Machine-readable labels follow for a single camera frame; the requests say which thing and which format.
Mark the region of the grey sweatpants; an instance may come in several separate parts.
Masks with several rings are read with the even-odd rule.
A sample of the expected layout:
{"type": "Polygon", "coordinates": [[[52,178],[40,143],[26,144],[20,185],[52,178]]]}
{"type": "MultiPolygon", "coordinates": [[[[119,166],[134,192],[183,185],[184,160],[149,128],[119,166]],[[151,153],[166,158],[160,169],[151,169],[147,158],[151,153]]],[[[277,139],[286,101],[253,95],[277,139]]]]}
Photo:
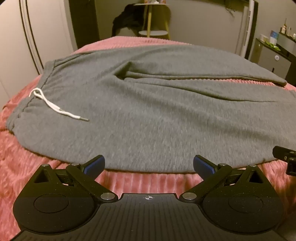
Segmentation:
{"type": "Polygon", "coordinates": [[[46,63],[37,88],[6,127],[26,149],[107,169],[193,171],[197,154],[234,167],[295,148],[295,92],[287,82],[221,50],[158,45],[73,54],[46,63]]]}

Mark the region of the pink ribbed bedspread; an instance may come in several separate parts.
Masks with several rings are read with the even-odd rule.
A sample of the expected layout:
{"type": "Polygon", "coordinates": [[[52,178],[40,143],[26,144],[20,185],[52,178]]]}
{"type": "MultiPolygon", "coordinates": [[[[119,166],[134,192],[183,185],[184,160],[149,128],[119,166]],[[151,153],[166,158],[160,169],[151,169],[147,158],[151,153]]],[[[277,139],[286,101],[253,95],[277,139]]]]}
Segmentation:
{"type": "MultiPolygon", "coordinates": [[[[176,45],[176,41],[141,38],[112,37],[86,45],[76,53],[95,50],[151,46],[176,45]]],[[[40,77],[36,77],[17,95],[1,107],[1,240],[10,240],[19,231],[13,215],[13,203],[27,181],[41,164],[50,164],[54,169],[66,167],[66,163],[36,155],[25,150],[16,137],[6,129],[6,120],[19,102],[28,96],[40,77]]],[[[291,221],[295,214],[295,177],[285,173],[287,165],[283,161],[272,161],[259,165],[267,176],[285,207],[287,220],[291,221]]],[[[193,187],[201,181],[197,174],[161,174],[161,173],[129,173],[104,171],[97,182],[110,188],[117,195],[123,192],[133,193],[176,193],[193,187]]]]}

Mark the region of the grey cabinet with counter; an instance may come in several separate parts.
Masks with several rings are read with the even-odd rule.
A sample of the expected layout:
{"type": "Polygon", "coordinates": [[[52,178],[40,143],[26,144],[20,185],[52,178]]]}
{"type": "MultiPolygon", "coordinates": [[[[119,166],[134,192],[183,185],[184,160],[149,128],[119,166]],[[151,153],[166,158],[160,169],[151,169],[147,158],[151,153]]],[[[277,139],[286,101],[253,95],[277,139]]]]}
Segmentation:
{"type": "Polygon", "coordinates": [[[256,39],[250,61],[295,86],[295,40],[280,34],[277,47],[256,39]]]}

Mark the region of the blue white box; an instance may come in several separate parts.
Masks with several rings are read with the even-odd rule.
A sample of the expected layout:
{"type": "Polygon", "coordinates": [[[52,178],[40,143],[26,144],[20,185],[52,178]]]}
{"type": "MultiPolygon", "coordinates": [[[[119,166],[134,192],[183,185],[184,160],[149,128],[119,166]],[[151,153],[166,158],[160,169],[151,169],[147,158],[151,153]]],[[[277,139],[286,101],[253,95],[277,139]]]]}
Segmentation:
{"type": "Polygon", "coordinates": [[[278,37],[279,37],[279,33],[272,30],[270,32],[269,42],[276,46],[277,41],[278,41],[278,37]]]}

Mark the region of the white wardrobe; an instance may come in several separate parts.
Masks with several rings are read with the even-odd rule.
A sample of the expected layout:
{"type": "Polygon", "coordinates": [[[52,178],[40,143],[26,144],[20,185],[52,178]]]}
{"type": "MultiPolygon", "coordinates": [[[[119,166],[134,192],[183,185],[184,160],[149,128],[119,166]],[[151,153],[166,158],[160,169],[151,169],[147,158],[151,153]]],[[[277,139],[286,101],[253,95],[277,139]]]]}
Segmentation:
{"type": "Polygon", "coordinates": [[[69,1],[1,1],[1,106],[76,50],[69,1]]]}

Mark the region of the white round side table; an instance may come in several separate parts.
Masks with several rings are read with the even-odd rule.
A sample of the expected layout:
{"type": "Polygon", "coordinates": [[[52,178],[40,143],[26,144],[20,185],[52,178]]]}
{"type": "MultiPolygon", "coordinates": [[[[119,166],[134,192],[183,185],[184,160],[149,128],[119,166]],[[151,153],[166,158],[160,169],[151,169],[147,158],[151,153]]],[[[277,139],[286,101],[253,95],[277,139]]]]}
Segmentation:
{"type": "Polygon", "coordinates": [[[138,32],[139,36],[171,39],[169,20],[166,17],[166,9],[169,10],[167,1],[144,1],[134,6],[144,7],[144,21],[142,29],[138,32]]]}

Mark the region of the black garment on table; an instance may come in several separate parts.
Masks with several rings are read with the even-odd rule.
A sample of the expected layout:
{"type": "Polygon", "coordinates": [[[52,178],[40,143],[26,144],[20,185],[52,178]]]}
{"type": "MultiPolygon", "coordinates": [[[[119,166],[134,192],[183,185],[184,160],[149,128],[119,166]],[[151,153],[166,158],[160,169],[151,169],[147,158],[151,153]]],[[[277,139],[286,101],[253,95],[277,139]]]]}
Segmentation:
{"type": "Polygon", "coordinates": [[[124,28],[139,31],[142,28],[143,22],[142,9],[135,4],[128,4],[121,14],[114,18],[111,36],[115,37],[124,28]]]}

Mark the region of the white drawstring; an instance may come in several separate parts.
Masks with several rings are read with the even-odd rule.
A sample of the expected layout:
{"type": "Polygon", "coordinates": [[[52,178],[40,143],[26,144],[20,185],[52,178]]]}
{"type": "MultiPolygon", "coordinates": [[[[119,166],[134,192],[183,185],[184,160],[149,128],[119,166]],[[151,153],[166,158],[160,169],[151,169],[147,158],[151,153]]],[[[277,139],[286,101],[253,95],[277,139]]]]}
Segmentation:
{"type": "Polygon", "coordinates": [[[72,114],[70,112],[67,112],[65,110],[63,110],[62,108],[60,108],[59,106],[55,105],[53,102],[50,102],[44,95],[43,91],[40,89],[40,88],[34,88],[31,90],[31,92],[29,93],[29,97],[34,95],[35,97],[43,100],[45,102],[45,104],[50,108],[52,109],[53,111],[55,111],[56,113],[58,114],[61,114],[61,115],[64,115],[64,116],[68,116],[72,119],[75,119],[75,120],[80,120],[80,121],[89,121],[89,119],[87,118],[83,118],[79,115],[75,115],[75,114],[72,114]]]}

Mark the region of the white door frame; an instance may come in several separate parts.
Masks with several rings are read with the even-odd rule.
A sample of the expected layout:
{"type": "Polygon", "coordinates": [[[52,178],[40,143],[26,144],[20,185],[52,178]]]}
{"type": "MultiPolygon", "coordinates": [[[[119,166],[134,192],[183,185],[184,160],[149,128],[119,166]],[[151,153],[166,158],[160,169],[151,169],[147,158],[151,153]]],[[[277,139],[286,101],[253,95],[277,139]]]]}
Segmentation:
{"type": "Polygon", "coordinates": [[[246,1],[243,8],[235,54],[238,54],[247,60],[250,58],[254,40],[258,17],[258,5],[257,1],[251,0],[246,1]]]}

